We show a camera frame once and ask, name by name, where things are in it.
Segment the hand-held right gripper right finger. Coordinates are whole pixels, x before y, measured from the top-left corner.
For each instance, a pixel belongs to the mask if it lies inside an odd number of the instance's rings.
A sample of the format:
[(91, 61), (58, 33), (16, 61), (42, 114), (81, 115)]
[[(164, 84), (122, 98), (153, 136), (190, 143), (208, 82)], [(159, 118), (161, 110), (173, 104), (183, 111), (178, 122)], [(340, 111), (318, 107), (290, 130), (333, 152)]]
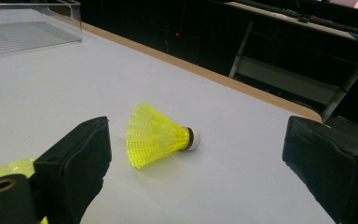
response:
[(282, 160), (337, 224), (358, 224), (358, 124), (292, 116)]

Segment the yellow plastic shuttlecock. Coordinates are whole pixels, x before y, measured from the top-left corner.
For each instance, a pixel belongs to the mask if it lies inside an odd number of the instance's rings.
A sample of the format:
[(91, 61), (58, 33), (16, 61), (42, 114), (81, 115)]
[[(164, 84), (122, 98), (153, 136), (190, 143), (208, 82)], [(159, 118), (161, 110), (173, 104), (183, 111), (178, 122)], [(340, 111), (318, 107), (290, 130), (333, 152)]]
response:
[(200, 134), (172, 121), (153, 106), (141, 103), (132, 111), (126, 150), (131, 165), (140, 169), (175, 151), (191, 151), (200, 145)]
[(34, 174), (34, 159), (0, 165), (0, 224), (48, 224), (38, 217), (28, 178)]

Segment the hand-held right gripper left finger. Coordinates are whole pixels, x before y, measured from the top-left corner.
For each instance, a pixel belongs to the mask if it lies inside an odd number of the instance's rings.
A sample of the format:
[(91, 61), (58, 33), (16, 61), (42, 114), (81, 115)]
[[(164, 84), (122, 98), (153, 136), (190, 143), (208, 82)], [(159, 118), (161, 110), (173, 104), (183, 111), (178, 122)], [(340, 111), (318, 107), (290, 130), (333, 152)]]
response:
[(34, 162), (36, 213), (48, 224), (79, 224), (112, 160), (108, 118), (84, 121)]

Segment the grey metal desk frame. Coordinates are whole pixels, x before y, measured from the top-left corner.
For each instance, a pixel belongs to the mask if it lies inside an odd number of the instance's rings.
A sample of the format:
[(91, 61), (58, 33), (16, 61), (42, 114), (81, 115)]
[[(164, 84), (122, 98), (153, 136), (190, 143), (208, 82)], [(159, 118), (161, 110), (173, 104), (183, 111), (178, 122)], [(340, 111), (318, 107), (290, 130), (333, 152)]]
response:
[(328, 120), (358, 79), (358, 41), (300, 25), (249, 21), (229, 76)]

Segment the clear plastic tray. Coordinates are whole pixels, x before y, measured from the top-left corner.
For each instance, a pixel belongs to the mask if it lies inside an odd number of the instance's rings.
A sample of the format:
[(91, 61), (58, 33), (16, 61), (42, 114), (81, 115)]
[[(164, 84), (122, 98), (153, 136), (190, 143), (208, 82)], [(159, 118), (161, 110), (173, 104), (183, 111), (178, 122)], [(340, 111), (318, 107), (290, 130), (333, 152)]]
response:
[(0, 0), (0, 54), (82, 40), (76, 0)]

